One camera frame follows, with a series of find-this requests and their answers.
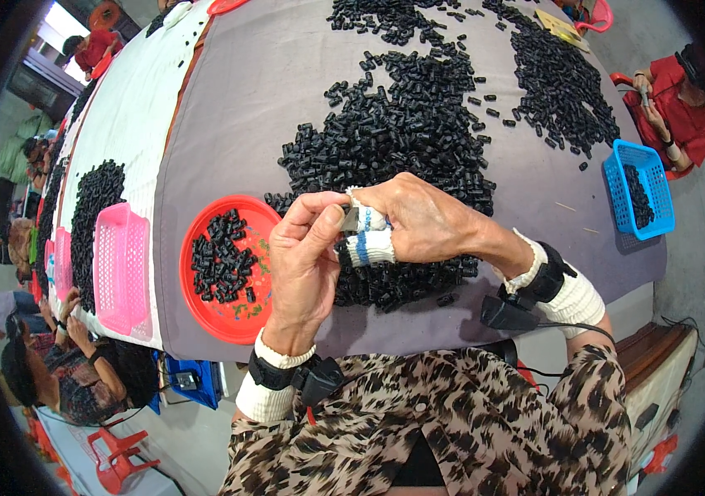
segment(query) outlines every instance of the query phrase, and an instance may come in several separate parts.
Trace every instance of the fingernail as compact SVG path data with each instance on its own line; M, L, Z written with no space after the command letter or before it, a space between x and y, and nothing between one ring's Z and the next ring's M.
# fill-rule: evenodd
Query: fingernail
M344 221L344 210L338 205L330 205L330 209L326 213L327 221L338 227Z

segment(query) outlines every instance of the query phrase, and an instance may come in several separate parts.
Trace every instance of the pink basket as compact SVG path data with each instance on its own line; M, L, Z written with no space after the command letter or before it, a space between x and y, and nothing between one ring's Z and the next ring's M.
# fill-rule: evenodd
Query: pink basket
M151 338L148 295L148 219L118 203L99 212L93 239L96 317L107 329Z
M71 289L71 233L66 228L59 227L55 231L55 290L57 299L66 301L66 295Z

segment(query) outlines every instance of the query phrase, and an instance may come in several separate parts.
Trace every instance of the blue stripe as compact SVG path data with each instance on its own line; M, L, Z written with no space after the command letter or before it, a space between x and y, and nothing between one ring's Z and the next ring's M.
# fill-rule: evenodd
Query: blue stripe
M361 265L369 264L369 254L366 253L366 233L359 233L358 243L355 246L355 251L358 253L358 258L360 259Z

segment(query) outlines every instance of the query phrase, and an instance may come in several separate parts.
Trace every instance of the toothpick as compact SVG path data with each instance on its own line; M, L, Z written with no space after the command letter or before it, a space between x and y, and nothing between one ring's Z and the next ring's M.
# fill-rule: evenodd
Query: toothpick
M568 209L568 210L572 210L572 211L574 211L574 212L576 211L576 209L574 209L574 208L571 207L571 206L562 205L562 204L559 203L559 202L554 202L554 203L556 203L556 205L563 206L564 208L566 208L566 209Z

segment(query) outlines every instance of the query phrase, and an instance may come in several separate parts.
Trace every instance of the leopard print shirt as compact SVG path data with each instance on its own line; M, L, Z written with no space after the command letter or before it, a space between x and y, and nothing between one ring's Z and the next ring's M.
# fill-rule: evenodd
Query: leopard print shirt
M232 424L219 494L382 494L423 432L451 496L625 494L630 423L614 352L578 350L553 392L477 348L339 360L349 380L294 419Z

